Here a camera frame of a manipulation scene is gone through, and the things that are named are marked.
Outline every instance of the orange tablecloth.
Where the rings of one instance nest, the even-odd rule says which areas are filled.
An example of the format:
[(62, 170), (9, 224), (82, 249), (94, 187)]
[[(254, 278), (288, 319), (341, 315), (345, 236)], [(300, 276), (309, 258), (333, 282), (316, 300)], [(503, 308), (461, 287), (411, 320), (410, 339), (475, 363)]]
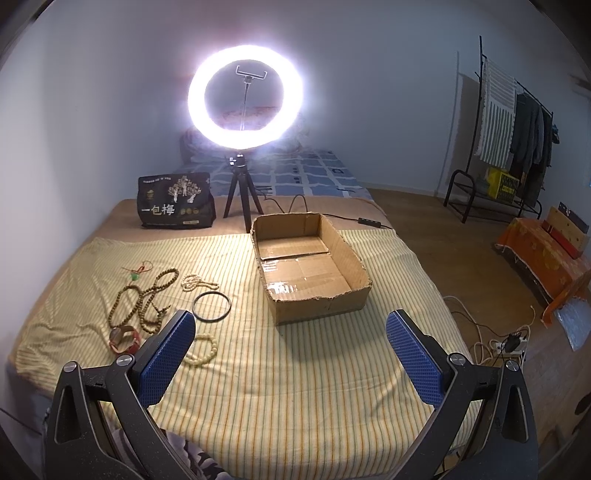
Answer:
[(543, 228), (540, 220), (516, 218), (497, 240), (496, 247), (510, 248), (527, 266), (553, 301), (542, 320), (552, 323), (552, 312), (569, 298), (586, 298), (591, 280), (591, 261), (584, 255), (576, 260)]

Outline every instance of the yellow striped sheet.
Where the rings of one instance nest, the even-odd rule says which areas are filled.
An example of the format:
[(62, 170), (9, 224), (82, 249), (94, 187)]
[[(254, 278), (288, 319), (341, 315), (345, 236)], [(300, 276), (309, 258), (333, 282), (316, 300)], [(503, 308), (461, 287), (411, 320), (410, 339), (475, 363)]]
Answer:
[[(198, 323), (215, 335), (217, 357), (203, 367), (183, 364), (162, 402), (150, 411), (162, 428), (196, 442), (229, 473), (252, 480), (344, 479), (392, 470), (432, 412), (423, 404), (388, 344), (388, 313), (405, 309), (447, 352), (466, 345), (433, 282), (393, 231), (343, 231), (374, 286), (358, 312), (276, 327), (248, 235), (180, 238), (127, 244), (97, 238), (70, 261), (39, 312), (24, 327), (16, 351), (19, 374), (52, 392), (61, 367), (110, 364), (107, 314), (129, 281), (121, 267), (150, 260), (139, 279), (147, 288), (162, 270), (196, 273), (218, 282), (232, 299), (220, 323)], [(190, 309), (197, 293), (180, 279), (155, 299)], [(124, 297), (116, 318), (131, 309)], [(217, 316), (218, 296), (200, 304)], [(136, 318), (131, 323), (138, 326)], [(207, 342), (192, 351), (203, 355)], [(456, 441), (476, 417), (470, 409)]]

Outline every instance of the tripod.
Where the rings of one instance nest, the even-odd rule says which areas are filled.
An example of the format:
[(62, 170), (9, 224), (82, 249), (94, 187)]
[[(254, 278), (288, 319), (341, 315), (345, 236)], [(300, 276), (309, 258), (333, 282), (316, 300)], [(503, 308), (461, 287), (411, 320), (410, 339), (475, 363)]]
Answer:
[(251, 218), (251, 202), (248, 198), (248, 193), (252, 195), (252, 199), (255, 202), (256, 210), (263, 215), (261, 202), (259, 202), (258, 196), (256, 195), (255, 185), (252, 182), (251, 174), (248, 173), (246, 161), (244, 155), (238, 154), (236, 158), (230, 158), (230, 165), (232, 166), (233, 174), (232, 181), (230, 182), (230, 191), (228, 192), (228, 201), (226, 202), (226, 209), (224, 210), (223, 217), (228, 218), (230, 212), (230, 206), (232, 205), (232, 199), (234, 198), (234, 192), (236, 192), (236, 184), (240, 185), (240, 198), (242, 201), (242, 214), (244, 215), (244, 226), (246, 227), (246, 233), (251, 232), (252, 218)]
[[(242, 102), (242, 120), (240, 122), (240, 130), (244, 130), (244, 119), (246, 117), (246, 98), (248, 97), (248, 88), (250, 87), (254, 79), (264, 80), (267, 77), (265, 72), (263, 75), (256, 75), (254, 73), (241, 72), (240, 65), (236, 67), (236, 75), (244, 77), (244, 100)], [(236, 158), (230, 158), (230, 165), (232, 166), (233, 174), (232, 181), (230, 182), (230, 192), (228, 193), (228, 201), (226, 202), (226, 210), (223, 213), (224, 218), (228, 218), (230, 212), (230, 206), (232, 205), (232, 199), (234, 198), (234, 192), (236, 191), (236, 183), (240, 185), (240, 198), (242, 200), (242, 213), (244, 215), (244, 226), (246, 227), (246, 233), (251, 232), (252, 219), (251, 219), (251, 203), (248, 198), (248, 192), (252, 195), (252, 199), (255, 201), (256, 210), (263, 215), (261, 202), (256, 196), (255, 185), (252, 182), (251, 175), (248, 173), (246, 161), (244, 155), (238, 153)]]

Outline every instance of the plastic bag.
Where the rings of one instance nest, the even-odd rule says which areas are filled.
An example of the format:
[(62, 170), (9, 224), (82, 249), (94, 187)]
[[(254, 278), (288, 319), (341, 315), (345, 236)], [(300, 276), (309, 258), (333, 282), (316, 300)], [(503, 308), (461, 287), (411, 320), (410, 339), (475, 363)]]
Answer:
[(591, 306), (584, 300), (570, 299), (554, 315), (564, 328), (573, 352), (576, 352), (591, 332)]

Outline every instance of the tree illustration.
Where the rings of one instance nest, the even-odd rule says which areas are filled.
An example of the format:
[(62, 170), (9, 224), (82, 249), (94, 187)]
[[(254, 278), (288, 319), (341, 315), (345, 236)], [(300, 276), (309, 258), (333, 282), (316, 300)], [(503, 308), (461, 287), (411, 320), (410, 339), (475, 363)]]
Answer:
[(199, 195), (200, 193), (201, 189), (199, 188), (199, 186), (196, 183), (190, 181), (187, 185), (187, 195), (190, 195), (189, 199), (187, 200), (187, 203), (193, 203), (195, 196)]
[(190, 183), (191, 183), (191, 181), (187, 178), (186, 175), (183, 175), (182, 177), (179, 178), (177, 184), (183, 191), (183, 197), (187, 196), (187, 188)]
[(168, 188), (168, 194), (173, 197), (174, 203), (176, 203), (177, 201), (179, 191), (180, 189), (178, 188), (178, 185), (176, 183), (172, 187)]

